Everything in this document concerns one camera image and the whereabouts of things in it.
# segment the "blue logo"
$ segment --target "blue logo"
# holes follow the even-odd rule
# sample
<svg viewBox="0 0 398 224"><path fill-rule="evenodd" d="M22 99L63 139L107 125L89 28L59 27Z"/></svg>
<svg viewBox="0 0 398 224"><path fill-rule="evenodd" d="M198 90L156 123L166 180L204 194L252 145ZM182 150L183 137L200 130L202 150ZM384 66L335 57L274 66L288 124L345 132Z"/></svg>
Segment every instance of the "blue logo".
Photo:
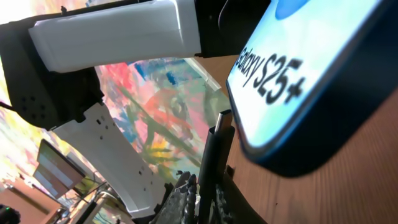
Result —
<svg viewBox="0 0 398 224"><path fill-rule="evenodd" d="M282 20L288 18L309 1L310 0L279 0L275 12L276 19Z"/></svg>

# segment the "colorful painting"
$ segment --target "colorful painting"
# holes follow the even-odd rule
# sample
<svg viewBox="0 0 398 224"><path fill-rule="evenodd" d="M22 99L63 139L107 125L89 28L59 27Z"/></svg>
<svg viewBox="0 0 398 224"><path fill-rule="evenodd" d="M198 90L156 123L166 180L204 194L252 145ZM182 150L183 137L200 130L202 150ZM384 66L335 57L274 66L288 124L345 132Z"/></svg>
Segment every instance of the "colorful painting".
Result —
<svg viewBox="0 0 398 224"><path fill-rule="evenodd" d="M0 14L0 22L59 12L61 6L72 10L106 2L25 1L26 5L20 3L18 8L10 9L16 11L9 19L7 15L12 13ZM8 5L0 3L0 8L4 7ZM217 84L209 81L211 78L206 78L205 71L195 66L193 59L180 58L103 65L96 70L105 94L104 102L132 150L167 182L176 181L177 170L198 174L208 128L215 125L219 111L229 108L227 97ZM10 103L1 67L0 100ZM0 179L21 173L30 177L38 165L37 146L42 138L63 154L75 153L95 170L77 150L54 133L33 127L17 113L0 108Z"/></svg>
<svg viewBox="0 0 398 224"><path fill-rule="evenodd" d="M93 223L94 224L109 224L109 223L117 223L118 220L120 224L131 224L131 218L127 214L127 212L122 212L120 208L115 207L115 203L111 199L105 199L104 204L98 211L98 213L94 216Z"/></svg>

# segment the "white bracket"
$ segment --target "white bracket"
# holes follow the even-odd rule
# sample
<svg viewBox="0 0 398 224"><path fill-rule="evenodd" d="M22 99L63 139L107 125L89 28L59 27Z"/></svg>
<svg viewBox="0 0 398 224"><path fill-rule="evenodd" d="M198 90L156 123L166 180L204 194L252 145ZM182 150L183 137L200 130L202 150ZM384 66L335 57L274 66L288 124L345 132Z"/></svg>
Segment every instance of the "white bracket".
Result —
<svg viewBox="0 0 398 224"><path fill-rule="evenodd" d="M165 182L151 171L123 136L106 105L84 112L82 123L69 121L54 133L77 149L122 198L133 218L153 215Z"/></svg>

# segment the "wooden surface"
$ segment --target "wooden surface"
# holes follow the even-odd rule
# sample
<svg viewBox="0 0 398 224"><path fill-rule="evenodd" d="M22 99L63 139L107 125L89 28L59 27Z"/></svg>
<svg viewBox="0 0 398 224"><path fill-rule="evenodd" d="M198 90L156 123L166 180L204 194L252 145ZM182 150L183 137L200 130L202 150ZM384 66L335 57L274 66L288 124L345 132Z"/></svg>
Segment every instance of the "wooden surface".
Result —
<svg viewBox="0 0 398 224"><path fill-rule="evenodd" d="M224 88L236 56L197 60ZM398 91L336 156L305 177L281 178L250 163L238 141L228 159L234 181L268 223L398 223Z"/></svg>

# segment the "screen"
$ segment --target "screen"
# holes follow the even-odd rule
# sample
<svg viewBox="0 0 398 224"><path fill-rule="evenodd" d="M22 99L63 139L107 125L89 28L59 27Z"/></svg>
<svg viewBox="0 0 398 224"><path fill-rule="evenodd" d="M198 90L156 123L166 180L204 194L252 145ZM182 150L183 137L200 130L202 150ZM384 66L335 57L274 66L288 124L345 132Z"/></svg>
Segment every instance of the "screen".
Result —
<svg viewBox="0 0 398 224"><path fill-rule="evenodd" d="M227 79L252 148L282 131L380 2L271 2Z"/></svg>
<svg viewBox="0 0 398 224"><path fill-rule="evenodd" d="M44 139L40 143L37 161L40 164L39 167L43 167L49 171L66 189L72 189L85 177L77 167L74 167L65 156ZM46 188L40 179L36 179Z"/></svg>
<svg viewBox="0 0 398 224"><path fill-rule="evenodd" d="M40 184L50 192L54 198L59 198L68 192L68 188L64 186L58 178L52 174L43 165L39 165L33 173L33 177L40 182Z"/></svg>

